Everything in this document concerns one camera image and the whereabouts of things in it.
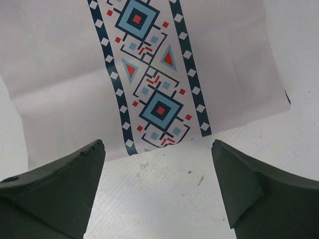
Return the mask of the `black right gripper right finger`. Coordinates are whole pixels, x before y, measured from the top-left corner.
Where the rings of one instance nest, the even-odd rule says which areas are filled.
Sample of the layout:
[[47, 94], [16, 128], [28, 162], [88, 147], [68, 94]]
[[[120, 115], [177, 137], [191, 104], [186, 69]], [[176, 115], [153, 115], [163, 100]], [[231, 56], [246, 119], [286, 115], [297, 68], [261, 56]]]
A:
[[318, 181], [283, 171], [216, 140], [212, 158], [238, 239], [317, 239]]

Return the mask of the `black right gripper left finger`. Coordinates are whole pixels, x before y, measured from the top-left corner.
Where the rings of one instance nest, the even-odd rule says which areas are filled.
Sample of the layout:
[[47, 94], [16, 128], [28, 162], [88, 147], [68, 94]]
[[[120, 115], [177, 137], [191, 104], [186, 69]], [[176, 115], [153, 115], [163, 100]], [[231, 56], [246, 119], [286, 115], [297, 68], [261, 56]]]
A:
[[105, 161], [102, 140], [0, 182], [2, 239], [82, 239]]

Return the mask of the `patterned white placemat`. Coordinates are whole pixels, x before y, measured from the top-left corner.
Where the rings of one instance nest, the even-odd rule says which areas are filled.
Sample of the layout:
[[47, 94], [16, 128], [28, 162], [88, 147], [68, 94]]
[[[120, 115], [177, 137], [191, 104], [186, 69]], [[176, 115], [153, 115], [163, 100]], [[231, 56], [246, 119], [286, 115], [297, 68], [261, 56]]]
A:
[[3, 0], [0, 75], [28, 168], [114, 160], [290, 108], [261, 0]]

